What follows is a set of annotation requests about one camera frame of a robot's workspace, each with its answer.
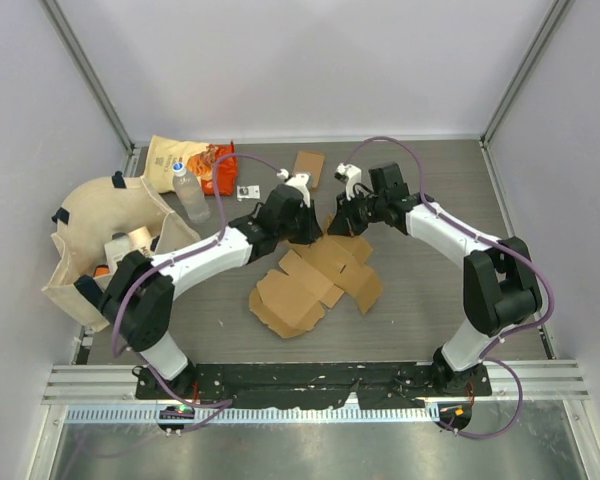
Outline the small cardboard box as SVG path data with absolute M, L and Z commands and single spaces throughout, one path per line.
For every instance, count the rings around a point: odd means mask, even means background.
M 316 190 L 319 185 L 325 158 L 326 155 L 321 152 L 299 151 L 296 155 L 293 173 L 309 174 L 311 177 L 309 189 Z

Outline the large cardboard box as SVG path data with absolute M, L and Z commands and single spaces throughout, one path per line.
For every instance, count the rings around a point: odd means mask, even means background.
M 362 236 L 324 235 L 311 245 L 290 244 L 278 267 L 250 292 L 250 311 L 282 339 L 311 331 L 345 294 L 365 315 L 384 289 L 368 264 L 372 253 Z

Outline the small white tag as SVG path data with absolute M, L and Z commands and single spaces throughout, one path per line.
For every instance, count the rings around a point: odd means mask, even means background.
M 260 187 L 258 185 L 238 186 L 236 190 L 236 198 L 238 201 L 243 200 L 259 200 Z

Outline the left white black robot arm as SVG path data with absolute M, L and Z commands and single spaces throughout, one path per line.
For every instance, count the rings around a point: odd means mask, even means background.
M 197 380 L 192 361 L 169 333 L 174 301 L 224 271 L 253 263 L 278 244 L 310 245 L 322 236 L 315 202 L 295 187 L 279 185 L 265 202 L 217 234 L 168 254 L 126 255 L 101 294 L 98 310 L 147 363 L 170 398 L 185 397 Z

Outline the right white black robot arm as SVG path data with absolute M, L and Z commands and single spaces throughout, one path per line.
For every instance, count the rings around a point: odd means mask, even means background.
M 542 307 L 528 247 L 517 237 L 486 235 L 426 194 L 410 192 L 395 163 L 370 169 L 370 185 L 362 184 L 361 175 L 352 164 L 337 166 L 335 177 L 345 190 L 336 198 L 329 234 L 354 237 L 372 223 L 384 223 L 434 248 L 462 272 L 465 318 L 435 351 L 431 366 L 432 387 L 455 394 L 475 372 L 484 350 Z

